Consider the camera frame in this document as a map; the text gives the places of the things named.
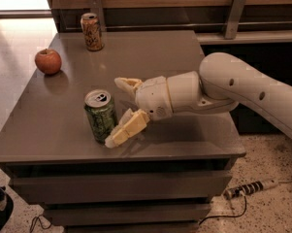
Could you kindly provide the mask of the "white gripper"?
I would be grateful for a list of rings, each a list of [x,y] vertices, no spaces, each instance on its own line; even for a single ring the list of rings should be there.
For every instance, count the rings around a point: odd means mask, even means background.
[[[133,112],[128,109],[118,125],[105,140],[105,146],[113,149],[143,131],[150,120],[161,120],[173,115],[167,79],[157,77],[142,82],[140,79],[114,79],[115,85],[135,98],[140,108]]]

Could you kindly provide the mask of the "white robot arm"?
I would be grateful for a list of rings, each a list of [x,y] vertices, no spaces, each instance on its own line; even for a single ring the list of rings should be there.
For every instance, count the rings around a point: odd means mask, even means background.
[[[105,140],[116,148],[139,134],[152,120],[175,113],[219,114],[243,104],[292,139],[292,86],[277,81],[237,57],[223,52],[206,56],[196,71],[141,81],[116,78],[116,86],[134,98]]]

